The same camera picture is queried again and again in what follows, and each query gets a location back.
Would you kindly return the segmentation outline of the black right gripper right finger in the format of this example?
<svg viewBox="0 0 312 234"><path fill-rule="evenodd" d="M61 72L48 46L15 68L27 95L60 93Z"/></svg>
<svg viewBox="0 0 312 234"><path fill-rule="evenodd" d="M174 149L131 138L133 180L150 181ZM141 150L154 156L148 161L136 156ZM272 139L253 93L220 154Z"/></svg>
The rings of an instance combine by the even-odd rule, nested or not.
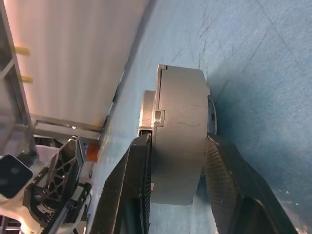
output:
<svg viewBox="0 0 312 234"><path fill-rule="evenodd" d="M268 183L232 142L207 134L204 169L220 234L297 232Z"/></svg>

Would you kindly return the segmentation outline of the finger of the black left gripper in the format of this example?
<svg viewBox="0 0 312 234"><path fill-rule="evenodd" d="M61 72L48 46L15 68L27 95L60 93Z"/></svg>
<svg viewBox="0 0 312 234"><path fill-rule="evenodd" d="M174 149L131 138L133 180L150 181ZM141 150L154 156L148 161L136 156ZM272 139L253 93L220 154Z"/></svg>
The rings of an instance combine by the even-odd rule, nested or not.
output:
<svg viewBox="0 0 312 234"><path fill-rule="evenodd" d="M47 195L73 195L85 162L81 138L71 136L65 143L53 139L52 145L57 147L57 151L48 169Z"/></svg>

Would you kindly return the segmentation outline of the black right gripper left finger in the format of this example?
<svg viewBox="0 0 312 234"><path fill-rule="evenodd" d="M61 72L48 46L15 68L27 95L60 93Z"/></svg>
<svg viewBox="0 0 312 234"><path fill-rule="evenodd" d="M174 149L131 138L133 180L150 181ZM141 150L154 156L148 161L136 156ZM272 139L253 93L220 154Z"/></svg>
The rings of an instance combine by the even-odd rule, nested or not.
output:
<svg viewBox="0 0 312 234"><path fill-rule="evenodd" d="M147 234L150 226L152 135L135 138L105 181L93 234Z"/></svg>

